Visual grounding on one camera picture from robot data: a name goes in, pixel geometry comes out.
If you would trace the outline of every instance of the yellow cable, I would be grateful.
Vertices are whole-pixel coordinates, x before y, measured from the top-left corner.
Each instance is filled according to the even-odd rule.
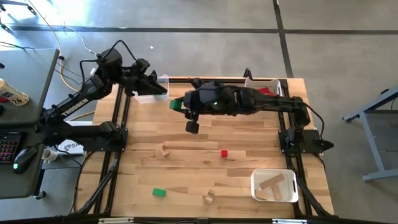
[[[60,48],[60,56],[62,56],[61,43],[60,43],[60,40],[58,40],[58,37],[57,37],[57,35],[55,34],[54,30],[52,29],[52,27],[50,26],[50,24],[44,19],[44,16],[41,15],[41,13],[39,12],[39,10],[37,10],[37,8],[35,7],[35,5],[33,5],[33,3],[32,3],[30,0],[28,0],[28,1],[29,1],[29,3],[32,5],[32,7],[36,10],[36,12],[39,14],[39,16],[44,20],[44,22],[45,22],[45,23],[48,25],[48,27],[50,28],[52,34],[54,35],[54,37],[56,38],[56,40],[57,40],[57,42],[58,42],[58,46],[59,46],[59,48]],[[61,60],[61,62],[60,62],[60,76],[61,76],[62,81],[64,82],[64,84],[65,84],[67,87],[69,87],[69,89],[71,89],[71,90],[73,90],[73,91],[79,91],[79,90],[75,89],[74,87],[70,86],[70,85],[67,83],[67,81],[65,81],[65,79],[64,79],[64,77],[63,77],[63,64],[62,64],[62,62],[63,62],[63,60]]]
[[[74,121],[74,120],[76,120],[76,119],[78,119],[78,118],[87,116],[87,115],[92,114],[92,113],[94,113],[94,112],[95,112],[95,111],[92,111],[92,112],[88,112],[88,113],[85,113],[85,114],[78,115],[78,116],[76,116],[76,117],[70,119],[69,121]]]

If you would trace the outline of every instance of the keyboard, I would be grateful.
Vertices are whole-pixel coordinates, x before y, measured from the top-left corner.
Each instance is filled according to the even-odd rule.
[[[0,133],[0,165],[12,164],[21,150],[23,132],[9,131]]]

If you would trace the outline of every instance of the green block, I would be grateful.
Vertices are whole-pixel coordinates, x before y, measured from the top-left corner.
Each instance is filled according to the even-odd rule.
[[[170,100],[170,109],[178,110],[182,107],[182,100]]]
[[[166,195],[166,191],[162,189],[154,189],[152,192],[152,195],[158,196],[158,197],[164,197]]]

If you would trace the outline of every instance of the gray desk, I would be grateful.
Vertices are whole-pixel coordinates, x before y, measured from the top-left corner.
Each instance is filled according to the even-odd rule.
[[[13,71],[12,74],[15,77],[20,78],[19,82],[26,82],[29,80],[29,89],[28,87],[24,87],[21,91],[28,93],[33,91],[33,89],[36,89],[35,91],[37,91],[37,93],[42,93],[40,96],[39,94],[34,95],[34,107],[37,107],[38,109],[38,111],[34,113],[34,116],[40,114],[43,107],[58,54],[59,51],[56,49],[0,52],[0,62],[6,66],[8,71]],[[3,77],[3,73],[4,71],[0,70],[0,77]],[[23,87],[22,85],[19,86],[19,83],[13,83],[13,85],[17,88]],[[30,116],[32,114],[32,111],[30,111],[29,114],[26,113],[25,115]],[[40,142],[39,137],[34,133],[33,124],[23,126],[0,125],[0,130],[27,132],[27,136],[22,147],[32,146]],[[39,152],[30,163],[28,170],[23,174],[13,173],[12,166],[10,165],[0,165],[0,179],[2,180],[0,184],[0,199],[28,197],[34,193],[37,180],[39,179],[41,156],[43,154],[44,146],[41,145],[38,147],[38,150]]]
[[[0,78],[30,98],[25,106],[3,103],[0,128],[38,122],[58,54],[57,49],[0,51],[0,62],[6,66],[0,69]]]

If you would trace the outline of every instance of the desk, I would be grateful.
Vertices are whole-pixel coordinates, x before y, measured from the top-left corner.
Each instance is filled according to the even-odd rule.
[[[10,102],[5,103],[6,110],[0,117],[0,131],[27,132],[21,149],[40,142],[31,122],[38,120],[43,108],[58,53],[57,49],[0,52],[0,62],[6,66],[4,70],[0,70],[0,77],[6,77],[4,79],[7,82],[30,96],[29,103],[22,107],[16,108]],[[19,126],[10,127],[9,123]],[[28,197],[34,193],[43,150],[43,145],[38,147],[36,157],[23,174],[13,173],[11,165],[0,166],[0,178],[3,181],[0,184],[0,199]]]
[[[288,79],[288,85],[291,96],[301,96],[308,102],[303,79]],[[170,99],[192,89],[189,83],[171,83]],[[116,92],[114,88],[111,95],[98,101],[94,123],[111,119]],[[185,131],[186,122],[182,114],[169,109],[169,102],[143,105],[131,100],[128,146],[121,157],[112,216],[294,217],[291,203],[257,202],[250,193],[250,175],[255,168],[286,169],[277,137],[277,113],[200,116],[196,135]],[[313,128],[313,123],[306,128]],[[170,152],[165,159],[155,157],[162,144]],[[220,158],[220,149],[228,150],[227,159]],[[102,153],[87,160],[78,186],[77,207],[98,185],[102,161]],[[309,189],[333,213],[321,162],[314,155],[304,154],[303,164]],[[154,197],[154,187],[165,189],[165,198]],[[210,189],[215,191],[215,198],[207,205],[204,197]]]

